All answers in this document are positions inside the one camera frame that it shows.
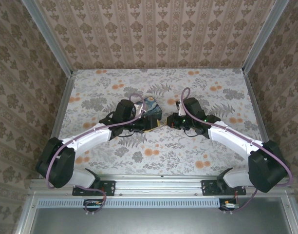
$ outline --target floral wallpaper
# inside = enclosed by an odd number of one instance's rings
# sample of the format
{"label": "floral wallpaper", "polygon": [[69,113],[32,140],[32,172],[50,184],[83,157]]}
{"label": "floral wallpaper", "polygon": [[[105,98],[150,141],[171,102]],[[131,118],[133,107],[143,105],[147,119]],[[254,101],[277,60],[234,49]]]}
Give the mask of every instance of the floral wallpaper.
{"label": "floral wallpaper", "polygon": [[0,0],[0,234],[12,233],[66,77],[21,1]]}
{"label": "floral wallpaper", "polygon": [[275,0],[37,0],[73,69],[242,67]]}
{"label": "floral wallpaper", "polygon": [[298,0],[290,0],[249,72],[267,133],[280,144],[298,200]]}
{"label": "floral wallpaper", "polygon": [[155,99],[163,113],[160,128],[96,145],[77,156],[75,167],[98,174],[218,175],[226,168],[245,165],[242,157],[224,145],[204,136],[188,137],[165,125],[166,118],[177,112],[175,101],[186,86],[206,114],[220,117],[255,139],[261,138],[240,68],[79,70],[60,139],[91,128],[132,93]]}

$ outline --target vent grille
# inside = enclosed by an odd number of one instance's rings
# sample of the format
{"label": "vent grille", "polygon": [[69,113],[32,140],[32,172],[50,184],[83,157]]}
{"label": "vent grille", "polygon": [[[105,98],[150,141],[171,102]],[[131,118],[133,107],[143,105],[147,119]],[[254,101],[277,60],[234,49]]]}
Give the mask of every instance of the vent grille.
{"label": "vent grille", "polygon": [[[43,198],[38,201],[38,208],[83,208],[83,198],[59,199]],[[215,208],[219,207],[218,198],[201,199],[113,199],[106,201],[104,208]]]}

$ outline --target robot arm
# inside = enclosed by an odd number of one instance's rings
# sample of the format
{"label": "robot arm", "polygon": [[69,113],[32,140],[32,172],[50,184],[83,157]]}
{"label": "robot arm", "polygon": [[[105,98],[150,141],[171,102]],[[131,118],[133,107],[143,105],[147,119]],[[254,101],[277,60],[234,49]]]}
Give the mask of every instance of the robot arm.
{"label": "robot arm", "polygon": [[[214,123],[215,125],[220,125],[222,128],[200,123],[186,115],[180,102],[176,102],[176,105],[179,113],[173,113],[167,118],[167,125],[169,127],[183,130],[192,128],[197,134],[227,146],[238,153],[247,162],[245,168],[229,168],[225,170],[218,176],[218,178],[220,178],[217,180],[218,183],[223,184],[226,188],[254,186],[258,190],[266,193],[287,175],[286,170],[277,161],[252,144],[252,142],[254,142],[276,155],[281,161],[284,161],[278,145],[273,141],[262,142],[254,140],[233,130],[221,121],[220,118],[214,115],[207,116],[200,107],[199,102],[193,97],[184,100],[184,105],[187,110],[196,118],[205,122]],[[230,133],[227,129],[232,129],[238,136]],[[251,143],[248,143],[239,136],[249,139]]]}
{"label": "robot arm", "polygon": [[74,169],[75,159],[93,146],[119,136],[123,130],[143,133],[158,127],[159,120],[151,116],[139,117],[138,120],[129,124],[113,126],[118,123],[127,122],[135,116],[140,115],[142,108],[142,105],[139,106],[129,100],[123,99],[118,103],[114,112],[108,114],[91,129],[63,140],[59,140],[56,137],[49,139],[36,165],[37,172],[43,177],[46,177],[50,162],[58,149],[66,142],[77,139],[58,154],[49,174],[49,182],[56,188],[71,184],[84,188],[98,189],[100,178],[88,169]]}

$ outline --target patterned wall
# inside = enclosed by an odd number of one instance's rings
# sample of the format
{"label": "patterned wall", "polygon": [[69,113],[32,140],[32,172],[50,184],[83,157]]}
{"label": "patterned wall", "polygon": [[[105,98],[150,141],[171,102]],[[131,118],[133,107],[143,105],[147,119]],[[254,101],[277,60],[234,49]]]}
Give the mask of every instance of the patterned wall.
{"label": "patterned wall", "polygon": [[290,0],[249,72],[271,139],[295,176],[298,199],[298,0]]}
{"label": "patterned wall", "polygon": [[21,1],[0,0],[0,234],[20,217],[65,82]]}
{"label": "patterned wall", "polygon": [[74,69],[242,67],[274,0],[37,0]]}

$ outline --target floral tablecloth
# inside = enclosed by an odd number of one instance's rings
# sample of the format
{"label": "floral tablecloth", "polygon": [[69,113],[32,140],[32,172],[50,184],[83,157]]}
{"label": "floral tablecloth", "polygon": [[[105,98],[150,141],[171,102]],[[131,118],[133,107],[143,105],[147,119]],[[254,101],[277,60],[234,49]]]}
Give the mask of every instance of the floral tablecloth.
{"label": "floral tablecloth", "polygon": [[[131,93],[154,97],[165,124],[167,116],[177,112],[175,101],[186,86],[206,114],[261,139],[241,69],[79,70],[59,137],[71,137],[94,126]],[[116,137],[75,160],[75,168],[120,175],[218,175],[243,165],[244,159],[224,145],[203,136],[189,138],[167,126]]]}

